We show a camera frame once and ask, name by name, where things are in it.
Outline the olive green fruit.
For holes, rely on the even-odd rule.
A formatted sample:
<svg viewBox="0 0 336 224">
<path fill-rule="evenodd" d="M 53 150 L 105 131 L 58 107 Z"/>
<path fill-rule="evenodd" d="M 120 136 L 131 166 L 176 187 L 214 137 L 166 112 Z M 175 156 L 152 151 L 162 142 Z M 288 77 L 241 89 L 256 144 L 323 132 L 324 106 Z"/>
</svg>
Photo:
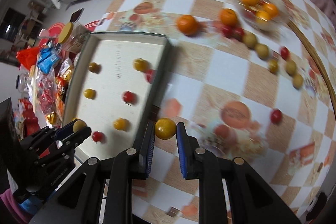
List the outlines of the olive green fruit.
<svg viewBox="0 0 336 224">
<path fill-rule="evenodd" d="M 73 130 L 73 132 L 78 132 L 86 126 L 87 126 L 87 124 L 83 120 L 78 119 L 74 122 L 74 124 L 72 126 L 72 130 Z"/>
</svg>

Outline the blue snack packet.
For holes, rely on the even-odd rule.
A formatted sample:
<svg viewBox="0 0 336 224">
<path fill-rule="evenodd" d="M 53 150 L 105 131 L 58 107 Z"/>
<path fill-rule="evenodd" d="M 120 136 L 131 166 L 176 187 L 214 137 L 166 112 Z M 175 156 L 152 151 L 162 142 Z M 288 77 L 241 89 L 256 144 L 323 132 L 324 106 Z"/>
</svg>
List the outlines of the blue snack packet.
<svg viewBox="0 0 336 224">
<path fill-rule="evenodd" d="M 38 54 L 37 67 L 44 75 L 48 75 L 51 68 L 58 65 L 61 60 L 54 48 L 41 48 Z"/>
</svg>

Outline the white rectangular tray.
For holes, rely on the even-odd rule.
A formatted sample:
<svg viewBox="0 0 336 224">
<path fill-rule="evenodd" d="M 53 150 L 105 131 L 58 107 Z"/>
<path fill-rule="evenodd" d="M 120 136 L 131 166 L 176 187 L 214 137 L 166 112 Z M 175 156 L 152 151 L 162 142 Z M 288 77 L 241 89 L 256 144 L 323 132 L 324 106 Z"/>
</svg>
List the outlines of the white rectangular tray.
<svg viewBox="0 0 336 224">
<path fill-rule="evenodd" d="M 130 148 L 137 133 L 146 128 L 147 117 L 153 106 L 160 82 L 169 63 L 172 45 L 160 34 L 144 32 L 92 32 L 82 47 L 79 60 L 66 95 L 63 124 L 73 118 L 83 120 L 92 131 L 105 134 L 104 143 L 85 139 L 76 147 L 76 155 L 83 161 L 90 157 L 109 159 Z M 133 60 L 142 58 L 149 69 L 156 70 L 152 84 L 145 72 L 136 71 Z M 99 73 L 92 73 L 88 65 L 100 64 Z M 94 89 L 96 98 L 85 98 L 83 91 Z M 126 104 L 122 95 L 134 92 L 137 102 Z M 127 132 L 113 127 L 117 118 L 129 121 Z"/>
</svg>

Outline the plastic jar yellow lid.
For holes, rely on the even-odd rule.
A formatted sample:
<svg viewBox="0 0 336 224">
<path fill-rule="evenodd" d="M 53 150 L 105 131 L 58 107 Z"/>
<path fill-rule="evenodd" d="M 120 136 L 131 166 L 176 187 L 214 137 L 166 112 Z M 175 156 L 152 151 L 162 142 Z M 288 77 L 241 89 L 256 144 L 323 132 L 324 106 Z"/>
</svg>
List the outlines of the plastic jar yellow lid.
<svg viewBox="0 0 336 224">
<path fill-rule="evenodd" d="M 90 31 L 82 24 L 76 22 L 67 23 L 58 36 L 58 43 L 61 49 L 67 52 L 78 54 L 88 39 Z"/>
</svg>

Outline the glass fruit bowl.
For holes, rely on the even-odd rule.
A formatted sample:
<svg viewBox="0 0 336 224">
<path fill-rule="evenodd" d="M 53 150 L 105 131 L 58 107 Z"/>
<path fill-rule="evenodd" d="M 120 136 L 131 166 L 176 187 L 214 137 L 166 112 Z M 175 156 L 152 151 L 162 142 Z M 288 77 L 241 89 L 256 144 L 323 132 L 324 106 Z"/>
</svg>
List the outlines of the glass fruit bowl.
<svg viewBox="0 0 336 224">
<path fill-rule="evenodd" d="M 272 18 L 269 23 L 260 25 L 256 23 L 256 12 L 263 10 L 264 3 L 273 3 L 276 5 L 279 10 L 279 14 L 275 18 Z M 280 26 L 286 24 L 289 20 L 286 6 L 282 0 L 259 0 L 259 3 L 256 6 L 245 6 L 240 2 L 240 0 L 234 0 L 234 4 L 239 14 L 248 24 L 264 32 L 275 31 Z"/>
</svg>

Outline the brown longan fruit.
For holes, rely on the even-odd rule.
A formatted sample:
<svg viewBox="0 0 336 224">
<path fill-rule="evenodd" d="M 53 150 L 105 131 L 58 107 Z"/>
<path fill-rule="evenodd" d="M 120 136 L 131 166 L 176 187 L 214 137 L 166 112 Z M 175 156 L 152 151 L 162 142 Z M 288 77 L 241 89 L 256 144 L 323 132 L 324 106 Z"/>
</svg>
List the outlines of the brown longan fruit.
<svg viewBox="0 0 336 224">
<path fill-rule="evenodd" d="M 266 60 L 269 57 L 269 47 L 265 44 L 258 43 L 255 46 L 255 52 L 262 60 Z"/>
<path fill-rule="evenodd" d="M 293 60 L 288 60 L 285 64 L 285 71 L 288 73 L 288 75 L 293 76 L 296 74 L 297 71 L 297 65 L 295 61 Z"/>
<path fill-rule="evenodd" d="M 246 32 L 242 38 L 242 41 L 251 50 L 254 50 L 258 44 L 256 35 L 251 32 Z"/>
<path fill-rule="evenodd" d="M 296 73 L 292 77 L 292 85 L 294 86 L 295 89 L 300 90 L 303 86 L 303 77 L 299 73 Z"/>
</svg>

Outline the orange mandarin near bowl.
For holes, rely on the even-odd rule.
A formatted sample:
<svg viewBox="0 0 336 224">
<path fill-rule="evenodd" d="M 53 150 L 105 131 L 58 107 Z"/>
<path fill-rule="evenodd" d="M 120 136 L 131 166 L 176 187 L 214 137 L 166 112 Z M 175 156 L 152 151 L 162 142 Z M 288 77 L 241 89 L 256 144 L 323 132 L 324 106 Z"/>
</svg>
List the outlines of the orange mandarin near bowl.
<svg viewBox="0 0 336 224">
<path fill-rule="evenodd" d="M 221 9 L 219 12 L 219 19 L 222 24 L 230 27 L 234 27 L 238 23 L 236 12 L 232 9 Z"/>
</svg>

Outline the orange mandarin near tray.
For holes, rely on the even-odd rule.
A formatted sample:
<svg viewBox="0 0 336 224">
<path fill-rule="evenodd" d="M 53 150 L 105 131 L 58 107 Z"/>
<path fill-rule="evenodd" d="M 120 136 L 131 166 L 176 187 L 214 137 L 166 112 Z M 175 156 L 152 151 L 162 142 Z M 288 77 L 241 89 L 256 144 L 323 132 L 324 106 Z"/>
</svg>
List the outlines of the orange mandarin near tray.
<svg viewBox="0 0 336 224">
<path fill-rule="evenodd" d="M 176 20 L 178 30 L 186 36 L 193 36 L 200 30 L 199 22 L 192 15 L 181 15 Z"/>
</svg>

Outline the red snack bag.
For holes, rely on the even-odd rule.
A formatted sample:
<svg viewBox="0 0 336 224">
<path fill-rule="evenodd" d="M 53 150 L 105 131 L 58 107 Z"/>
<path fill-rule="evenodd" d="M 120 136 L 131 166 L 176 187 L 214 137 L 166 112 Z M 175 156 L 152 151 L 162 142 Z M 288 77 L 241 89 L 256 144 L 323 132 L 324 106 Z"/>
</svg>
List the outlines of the red snack bag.
<svg viewBox="0 0 336 224">
<path fill-rule="evenodd" d="M 37 108 L 49 115 L 54 111 L 56 101 L 56 81 L 53 73 L 39 74 L 35 80 L 35 99 Z"/>
</svg>

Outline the dark olive cherry tomato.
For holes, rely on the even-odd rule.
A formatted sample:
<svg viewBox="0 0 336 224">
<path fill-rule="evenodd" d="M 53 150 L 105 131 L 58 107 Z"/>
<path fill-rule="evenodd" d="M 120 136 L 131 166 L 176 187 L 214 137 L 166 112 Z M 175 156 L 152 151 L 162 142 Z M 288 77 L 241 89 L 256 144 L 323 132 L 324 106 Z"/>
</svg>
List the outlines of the dark olive cherry tomato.
<svg viewBox="0 0 336 224">
<path fill-rule="evenodd" d="M 101 66 L 100 66 L 100 64 L 92 62 L 88 65 L 88 70 L 92 73 L 99 73 L 100 70 L 101 70 Z"/>
</svg>

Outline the olive yellow cherry tomato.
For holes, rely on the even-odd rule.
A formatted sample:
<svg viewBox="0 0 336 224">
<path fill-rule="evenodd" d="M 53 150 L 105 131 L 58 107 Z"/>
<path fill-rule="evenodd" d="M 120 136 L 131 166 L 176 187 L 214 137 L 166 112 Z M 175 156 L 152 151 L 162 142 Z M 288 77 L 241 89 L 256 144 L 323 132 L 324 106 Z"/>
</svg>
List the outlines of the olive yellow cherry tomato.
<svg viewBox="0 0 336 224">
<path fill-rule="evenodd" d="M 277 74 L 277 72 L 278 72 L 278 61 L 276 59 L 270 59 L 268 61 L 268 70 L 272 74 Z"/>
</svg>

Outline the red cherry tomato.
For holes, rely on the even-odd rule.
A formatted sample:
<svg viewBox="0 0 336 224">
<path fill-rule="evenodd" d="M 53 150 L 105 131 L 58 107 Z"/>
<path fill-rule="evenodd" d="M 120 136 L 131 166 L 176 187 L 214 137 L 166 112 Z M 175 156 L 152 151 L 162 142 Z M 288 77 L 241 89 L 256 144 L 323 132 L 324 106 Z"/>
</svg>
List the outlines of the red cherry tomato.
<svg viewBox="0 0 336 224">
<path fill-rule="evenodd" d="M 279 124 L 282 121 L 282 112 L 279 109 L 273 109 L 270 114 L 270 121 L 273 124 Z"/>
<path fill-rule="evenodd" d="M 91 134 L 91 138 L 95 143 L 104 143 L 105 134 L 99 131 L 95 131 Z"/>
<path fill-rule="evenodd" d="M 238 41 L 242 41 L 244 37 L 244 30 L 241 27 L 236 27 L 232 31 L 232 37 Z"/>
<path fill-rule="evenodd" d="M 137 95 L 131 91 L 125 91 L 122 95 L 123 101 L 128 105 L 133 105 L 137 102 Z"/>
<path fill-rule="evenodd" d="M 233 35 L 233 28 L 228 25 L 223 25 L 222 26 L 222 34 L 226 38 L 231 38 Z"/>
<path fill-rule="evenodd" d="M 153 69 L 146 70 L 145 78 L 146 78 L 147 82 L 152 84 L 154 79 L 155 79 L 155 75 L 156 75 L 156 70 L 153 70 Z"/>
<path fill-rule="evenodd" d="M 290 56 L 290 52 L 289 52 L 287 47 L 281 47 L 280 56 L 283 60 L 288 60 L 288 58 Z"/>
</svg>

